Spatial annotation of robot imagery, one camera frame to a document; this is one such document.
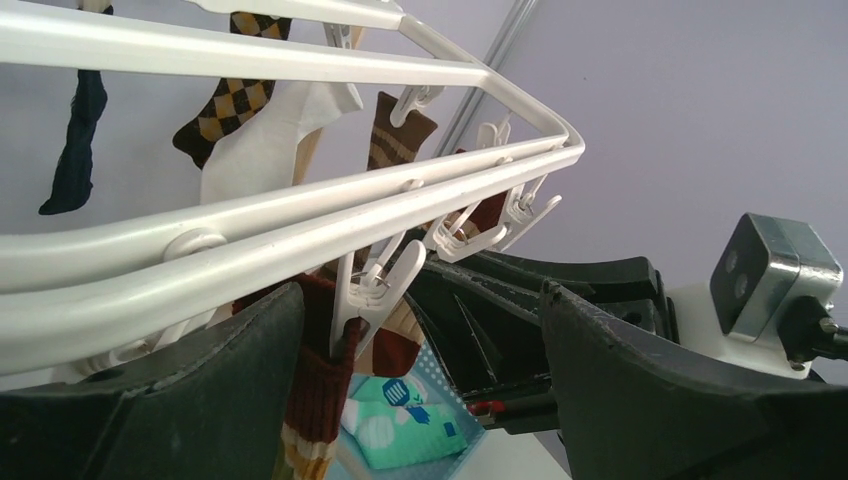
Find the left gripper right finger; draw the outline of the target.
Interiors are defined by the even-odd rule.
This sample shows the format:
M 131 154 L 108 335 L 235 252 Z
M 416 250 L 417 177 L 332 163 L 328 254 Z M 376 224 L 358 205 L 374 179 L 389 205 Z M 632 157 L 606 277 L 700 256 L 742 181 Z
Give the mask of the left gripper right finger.
M 749 370 L 547 281 L 539 318 L 576 479 L 843 479 L 847 390 Z

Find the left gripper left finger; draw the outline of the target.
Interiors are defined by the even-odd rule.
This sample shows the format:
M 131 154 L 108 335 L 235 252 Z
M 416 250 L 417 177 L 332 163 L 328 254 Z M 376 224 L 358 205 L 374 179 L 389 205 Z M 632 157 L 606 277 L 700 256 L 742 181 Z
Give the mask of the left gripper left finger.
M 289 283 L 84 381 L 4 392 L 2 477 L 270 478 L 304 314 Z

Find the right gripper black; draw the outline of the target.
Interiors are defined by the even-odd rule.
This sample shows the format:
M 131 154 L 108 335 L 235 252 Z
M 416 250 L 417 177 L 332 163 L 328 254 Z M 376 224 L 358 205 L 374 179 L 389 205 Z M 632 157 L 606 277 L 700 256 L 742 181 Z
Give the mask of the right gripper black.
M 643 256 L 556 263 L 484 251 L 457 264 L 427 260 L 405 299 L 446 378 L 485 428 L 522 434 L 559 426 L 537 317 L 547 280 L 625 322 L 679 340 L 673 302 Z

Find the green white sock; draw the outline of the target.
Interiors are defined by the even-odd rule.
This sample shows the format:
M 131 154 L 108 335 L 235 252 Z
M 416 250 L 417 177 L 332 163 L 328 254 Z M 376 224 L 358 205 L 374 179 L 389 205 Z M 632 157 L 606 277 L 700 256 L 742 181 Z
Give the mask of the green white sock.
M 468 447 L 452 407 L 431 402 L 411 374 L 367 378 L 346 399 L 341 425 L 374 470 L 436 461 Z

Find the white plastic sock hanger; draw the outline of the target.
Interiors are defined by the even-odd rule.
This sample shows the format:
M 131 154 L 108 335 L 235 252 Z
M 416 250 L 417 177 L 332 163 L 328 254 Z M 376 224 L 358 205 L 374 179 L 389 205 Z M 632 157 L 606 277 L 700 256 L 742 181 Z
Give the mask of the white plastic sock hanger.
M 575 164 L 580 134 L 540 101 L 389 1 L 205 1 L 396 31 L 408 57 L 1 5 L 5 63 L 208 77 L 476 87 L 540 133 L 405 166 L 92 228 L 1 239 L 1 371 L 124 346 L 325 261 Z

